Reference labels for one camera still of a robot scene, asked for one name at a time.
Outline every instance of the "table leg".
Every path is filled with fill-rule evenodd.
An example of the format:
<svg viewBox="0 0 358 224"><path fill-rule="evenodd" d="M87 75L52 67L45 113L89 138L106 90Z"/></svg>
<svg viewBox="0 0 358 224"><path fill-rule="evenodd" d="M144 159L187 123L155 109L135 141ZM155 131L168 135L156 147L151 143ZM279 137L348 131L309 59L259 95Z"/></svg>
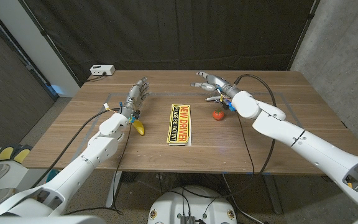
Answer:
<svg viewBox="0 0 358 224"><path fill-rule="evenodd" d="M263 177L268 192L268 196L270 197L270 201L272 202L273 205L273 211L276 214L283 213L283 208L281 207L281 201L280 198L278 197L277 186L276 186L276 182L274 181L274 176L263 175Z"/></svg>
<svg viewBox="0 0 358 224"><path fill-rule="evenodd" d="M118 188L119 180L121 178L121 174L122 174L122 171L118 171L117 174L114 173L114 175L112 176L109 195L107 196L107 201L106 201L106 208L109 208L112 206L112 201L114 200L114 195L112 194L112 188L114 186L114 194L117 194L117 188Z"/></svg>

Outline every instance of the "black and yellow sign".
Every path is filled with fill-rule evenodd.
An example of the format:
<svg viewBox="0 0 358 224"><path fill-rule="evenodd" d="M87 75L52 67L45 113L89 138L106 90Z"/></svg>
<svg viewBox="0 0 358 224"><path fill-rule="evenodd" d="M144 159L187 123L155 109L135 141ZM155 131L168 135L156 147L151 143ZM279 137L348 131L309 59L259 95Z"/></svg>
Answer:
<svg viewBox="0 0 358 224"><path fill-rule="evenodd" d="M186 144L190 135L190 105L172 105L167 143Z"/></svg>

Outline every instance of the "concrete wall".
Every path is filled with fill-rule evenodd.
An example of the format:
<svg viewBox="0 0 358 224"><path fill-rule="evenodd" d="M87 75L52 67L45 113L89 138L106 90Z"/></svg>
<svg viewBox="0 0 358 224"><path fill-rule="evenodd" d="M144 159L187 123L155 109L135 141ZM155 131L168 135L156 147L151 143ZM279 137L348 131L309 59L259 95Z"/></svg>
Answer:
<svg viewBox="0 0 358 224"><path fill-rule="evenodd" d="M358 138L358 1L320 2L291 70L308 79Z"/></svg>
<svg viewBox="0 0 358 224"><path fill-rule="evenodd" d="M79 86L18 0L0 0L0 19L59 96L73 97Z"/></svg>

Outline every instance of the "yellow object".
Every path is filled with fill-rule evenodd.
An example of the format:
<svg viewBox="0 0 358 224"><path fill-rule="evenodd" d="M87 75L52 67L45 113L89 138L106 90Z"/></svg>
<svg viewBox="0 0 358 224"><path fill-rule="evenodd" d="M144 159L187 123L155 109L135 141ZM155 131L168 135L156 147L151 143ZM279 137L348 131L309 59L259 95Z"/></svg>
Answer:
<svg viewBox="0 0 358 224"><path fill-rule="evenodd" d="M23 149L21 150L14 158L13 160L22 164L23 163L23 160L24 158L30 153L30 150L29 149Z"/></svg>
<svg viewBox="0 0 358 224"><path fill-rule="evenodd" d="M12 152L13 152L13 147L11 147L11 146L6 147L5 149L2 149L2 151L0 153L0 161L5 161L5 160L11 159Z"/></svg>
<svg viewBox="0 0 358 224"><path fill-rule="evenodd" d="M144 127L142 122L140 122L138 119L136 119L133 123L134 127L136 128L136 131L140 134L140 135L144 135Z"/></svg>

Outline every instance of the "silver robotic hand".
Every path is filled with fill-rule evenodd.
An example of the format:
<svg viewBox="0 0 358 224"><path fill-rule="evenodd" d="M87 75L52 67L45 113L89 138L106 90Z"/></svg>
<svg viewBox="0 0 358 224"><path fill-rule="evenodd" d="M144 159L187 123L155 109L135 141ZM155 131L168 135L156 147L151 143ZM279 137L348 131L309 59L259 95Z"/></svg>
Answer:
<svg viewBox="0 0 358 224"><path fill-rule="evenodd" d="M230 98L233 98L234 95L240 92L240 90L234 85L219 76L211 75L205 72L197 72L197 75L205 78L206 83L191 83L190 85L193 87L200 87L207 91L218 91L219 93L225 94Z"/></svg>
<svg viewBox="0 0 358 224"><path fill-rule="evenodd" d="M147 78L143 77L135 85L132 86L129 91L125 103L122 105L120 114L127 118L131 118L134 113L139 112L139 108L142 106L142 102L149 96L149 83L146 82Z"/></svg>

